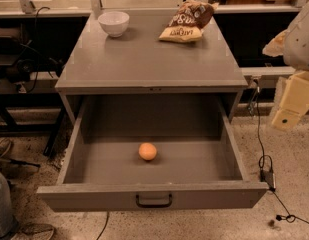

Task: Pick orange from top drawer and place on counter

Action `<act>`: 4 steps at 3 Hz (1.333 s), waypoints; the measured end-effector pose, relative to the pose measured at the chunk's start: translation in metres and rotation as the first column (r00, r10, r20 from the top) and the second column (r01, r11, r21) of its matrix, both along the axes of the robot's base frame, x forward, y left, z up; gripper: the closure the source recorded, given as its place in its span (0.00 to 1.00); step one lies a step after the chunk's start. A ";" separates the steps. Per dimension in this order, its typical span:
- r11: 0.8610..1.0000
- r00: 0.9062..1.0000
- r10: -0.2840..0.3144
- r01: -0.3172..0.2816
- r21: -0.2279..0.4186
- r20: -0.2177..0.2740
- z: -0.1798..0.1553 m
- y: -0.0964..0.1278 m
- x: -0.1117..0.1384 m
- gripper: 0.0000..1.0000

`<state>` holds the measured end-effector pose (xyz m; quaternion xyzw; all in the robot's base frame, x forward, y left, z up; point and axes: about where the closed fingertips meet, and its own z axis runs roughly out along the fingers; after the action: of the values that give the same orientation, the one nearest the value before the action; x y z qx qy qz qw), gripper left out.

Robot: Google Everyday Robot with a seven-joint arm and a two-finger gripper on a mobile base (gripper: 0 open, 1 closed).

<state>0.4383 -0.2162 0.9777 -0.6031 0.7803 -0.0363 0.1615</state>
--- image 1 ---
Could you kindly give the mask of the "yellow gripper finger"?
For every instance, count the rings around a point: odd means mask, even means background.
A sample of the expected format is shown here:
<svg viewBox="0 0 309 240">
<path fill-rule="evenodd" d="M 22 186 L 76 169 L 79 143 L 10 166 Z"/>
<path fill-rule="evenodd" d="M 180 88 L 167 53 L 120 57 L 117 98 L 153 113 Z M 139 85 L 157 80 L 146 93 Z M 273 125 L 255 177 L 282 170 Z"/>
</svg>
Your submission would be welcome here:
<svg viewBox="0 0 309 240">
<path fill-rule="evenodd" d="M 283 30 L 277 34 L 262 50 L 264 55 L 270 57 L 282 56 L 284 53 L 286 31 Z"/>
<path fill-rule="evenodd" d="M 280 77 L 275 92 L 270 125 L 281 131 L 292 129 L 309 110 L 309 71 Z"/>
</svg>

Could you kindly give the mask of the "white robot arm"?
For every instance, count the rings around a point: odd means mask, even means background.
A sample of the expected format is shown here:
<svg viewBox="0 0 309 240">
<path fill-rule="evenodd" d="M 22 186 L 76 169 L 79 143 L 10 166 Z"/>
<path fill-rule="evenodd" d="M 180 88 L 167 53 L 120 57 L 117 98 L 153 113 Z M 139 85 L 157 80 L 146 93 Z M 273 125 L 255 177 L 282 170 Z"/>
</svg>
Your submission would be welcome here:
<svg viewBox="0 0 309 240">
<path fill-rule="evenodd" d="M 282 55 L 284 63 L 295 69 L 287 79 L 278 80 L 270 123 L 277 130 L 287 131 L 309 110 L 309 2 L 262 53 L 270 57 Z"/>
</svg>

